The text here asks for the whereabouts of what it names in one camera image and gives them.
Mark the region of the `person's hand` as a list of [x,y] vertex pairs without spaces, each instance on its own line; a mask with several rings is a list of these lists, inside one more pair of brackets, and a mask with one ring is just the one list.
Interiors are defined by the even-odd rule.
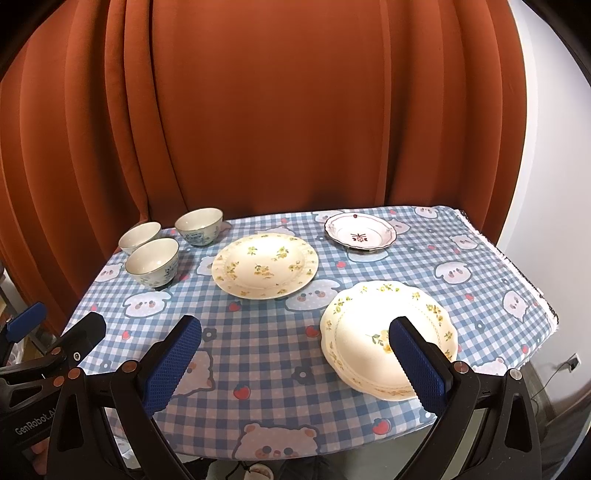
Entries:
[[47,471],[49,439],[46,438],[31,446],[32,465],[38,475],[45,476]]

